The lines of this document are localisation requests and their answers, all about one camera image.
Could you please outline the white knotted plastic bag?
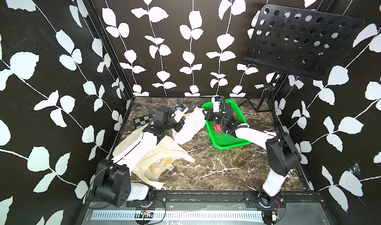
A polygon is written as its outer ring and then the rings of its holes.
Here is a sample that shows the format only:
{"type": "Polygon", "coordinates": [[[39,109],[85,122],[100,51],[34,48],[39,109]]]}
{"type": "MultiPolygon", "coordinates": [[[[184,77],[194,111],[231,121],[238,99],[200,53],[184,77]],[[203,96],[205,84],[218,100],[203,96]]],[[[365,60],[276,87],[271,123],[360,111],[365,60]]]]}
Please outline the white knotted plastic bag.
{"type": "Polygon", "coordinates": [[[205,115],[202,108],[195,107],[193,112],[185,117],[185,124],[179,132],[173,131],[173,139],[183,145],[193,139],[193,137],[205,127],[205,115]]]}

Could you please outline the yellow banana print plastic bag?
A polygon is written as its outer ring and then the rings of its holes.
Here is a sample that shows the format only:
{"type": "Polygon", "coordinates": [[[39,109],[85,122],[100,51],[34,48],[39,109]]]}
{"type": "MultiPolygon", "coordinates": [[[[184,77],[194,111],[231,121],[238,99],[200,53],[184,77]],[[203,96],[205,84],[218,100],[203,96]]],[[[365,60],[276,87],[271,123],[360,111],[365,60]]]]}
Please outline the yellow banana print plastic bag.
{"type": "Polygon", "coordinates": [[[172,163],[175,160],[184,159],[190,163],[195,162],[195,159],[169,136],[165,136],[151,150],[145,149],[144,153],[143,158],[130,172],[134,173],[144,183],[158,190],[162,189],[164,183],[158,181],[160,175],[154,174],[155,168],[160,168],[163,173],[174,168],[172,163]]]}

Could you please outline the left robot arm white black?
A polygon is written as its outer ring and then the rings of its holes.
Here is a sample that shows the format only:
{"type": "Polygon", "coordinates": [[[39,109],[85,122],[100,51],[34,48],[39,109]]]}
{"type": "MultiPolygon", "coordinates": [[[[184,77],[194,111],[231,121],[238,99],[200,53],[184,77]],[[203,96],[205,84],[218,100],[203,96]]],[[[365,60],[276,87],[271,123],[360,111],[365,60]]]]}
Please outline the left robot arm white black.
{"type": "Polygon", "coordinates": [[[142,134],[111,160],[103,159],[97,166],[91,194],[102,201],[121,207],[128,201],[150,201],[152,190],[143,183],[132,183],[131,172],[138,162],[164,138],[166,131],[174,129],[179,132],[185,124],[184,115],[188,108],[184,105],[173,111],[167,106],[160,106],[155,117],[143,129],[142,134]]]}

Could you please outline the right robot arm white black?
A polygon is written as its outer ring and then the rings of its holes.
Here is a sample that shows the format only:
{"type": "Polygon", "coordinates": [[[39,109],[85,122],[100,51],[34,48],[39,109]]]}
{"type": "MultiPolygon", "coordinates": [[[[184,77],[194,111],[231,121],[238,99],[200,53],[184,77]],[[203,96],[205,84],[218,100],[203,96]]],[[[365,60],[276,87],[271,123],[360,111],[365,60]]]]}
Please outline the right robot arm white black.
{"type": "Polygon", "coordinates": [[[288,174],[301,162],[300,152],[288,133],[259,130],[238,120],[223,96],[213,96],[211,102],[213,109],[203,110],[203,114],[206,121],[215,122],[217,133],[250,141],[266,150],[270,171],[256,202],[269,208],[276,202],[288,174]]]}

